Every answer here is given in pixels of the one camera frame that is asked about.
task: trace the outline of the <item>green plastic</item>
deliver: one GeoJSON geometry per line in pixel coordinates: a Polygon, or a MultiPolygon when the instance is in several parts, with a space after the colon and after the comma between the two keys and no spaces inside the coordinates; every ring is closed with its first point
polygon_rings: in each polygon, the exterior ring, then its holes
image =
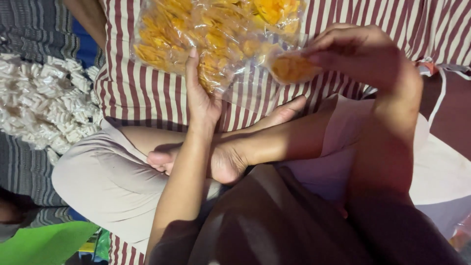
{"type": "Polygon", "coordinates": [[[98,241],[97,241],[97,250],[95,254],[98,257],[108,261],[109,260],[108,252],[110,250],[110,244],[111,244],[110,232],[106,229],[102,229],[100,237],[98,238],[98,241]]]}
{"type": "Polygon", "coordinates": [[[62,265],[99,227],[88,222],[69,222],[20,229],[0,244],[1,265],[62,265]]]}

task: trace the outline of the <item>blue fabric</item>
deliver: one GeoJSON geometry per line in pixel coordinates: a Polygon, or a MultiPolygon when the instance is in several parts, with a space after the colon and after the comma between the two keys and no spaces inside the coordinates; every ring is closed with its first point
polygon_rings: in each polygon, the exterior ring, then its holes
{"type": "Polygon", "coordinates": [[[77,59],[82,61],[82,67],[86,69],[94,66],[99,47],[75,17],[72,20],[72,32],[79,38],[77,59]]]}

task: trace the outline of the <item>bare foot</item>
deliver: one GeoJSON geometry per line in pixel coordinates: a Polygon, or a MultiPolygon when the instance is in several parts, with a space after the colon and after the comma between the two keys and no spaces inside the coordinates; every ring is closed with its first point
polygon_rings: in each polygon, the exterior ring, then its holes
{"type": "MultiPolygon", "coordinates": [[[[256,124],[238,130],[237,135],[247,135],[278,124],[290,121],[306,104],[305,96],[298,96],[292,101],[278,106],[267,117],[259,120],[256,124]]],[[[150,166],[160,172],[170,175],[173,169],[173,162],[177,157],[180,147],[168,151],[152,151],[147,155],[147,162],[150,166]]],[[[248,166],[244,157],[241,157],[230,141],[218,144],[212,153],[211,164],[208,170],[210,176],[223,184],[231,184],[238,180],[240,175],[248,166]]]]}

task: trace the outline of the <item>person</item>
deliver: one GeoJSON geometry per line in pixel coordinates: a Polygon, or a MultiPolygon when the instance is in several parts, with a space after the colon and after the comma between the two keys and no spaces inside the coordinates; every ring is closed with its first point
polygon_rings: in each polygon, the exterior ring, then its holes
{"type": "MultiPolygon", "coordinates": [[[[122,217],[121,225],[126,223],[132,232],[145,225],[137,222],[142,215],[148,219],[152,214],[146,259],[149,264],[210,261],[463,264],[436,228],[414,208],[409,196],[422,80],[378,27],[331,28],[305,52],[323,68],[340,70],[379,90],[354,144],[356,152],[345,201],[338,207],[341,213],[303,188],[286,168],[257,165],[246,177],[238,177],[245,165],[253,163],[250,157],[280,161],[322,155],[325,137],[322,128],[332,116],[326,110],[328,107],[324,112],[321,109],[290,123],[218,135],[215,140],[223,143],[215,147],[213,132],[221,102],[207,96],[197,83],[198,56],[195,50],[190,54],[187,62],[190,123],[186,135],[159,131],[159,143],[157,139],[148,141],[155,138],[154,130],[125,127],[118,131],[104,121],[103,133],[74,146],[59,161],[55,171],[60,174],[53,174],[56,188],[67,183],[79,190],[83,188],[79,177],[93,173],[98,182],[90,190],[91,199],[104,185],[108,195],[115,193],[108,198],[112,204],[99,207],[104,213],[102,217],[113,215],[115,220],[122,217]],[[380,65],[383,61],[390,63],[380,65]],[[245,159],[240,155],[233,159],[236,150],[229,145],[233,142],[231,138],[253,140],[259,134],[263,137],[251,142],[256,153],[247,154],[245,159]],[[162,141],[172,145],[182,138],[178,151],[153,153],[155,146],[162,148],[162,141]],[[270,145],[260,149],[267,142],[270,145]],[[143,155],[147,150],[151,152],[149,157],[143,155]],[[146,161],[170,175],[157,196],[157,207],[152,207],[155,188],[165,180],[146,161]],[[201,201],[210,193],[205,191],[210,187],[206,179],[208,168],[214,179],[236,184],[216,201],[207,218],[201,220],[201,226],[197,217],[201,201]],[[138,204],[144,207],[132,209],[138,204]],[[346,210],[347,219],[342,209],[346,210]],[[126,222],[124,217],[130,211],[137,218],[126,222]]],[[[74,199],[77,194],[64,193],[64,199],[74,199]]],[[[84,205],[91,202],[87,197],[83,200],[84,205]]]]}

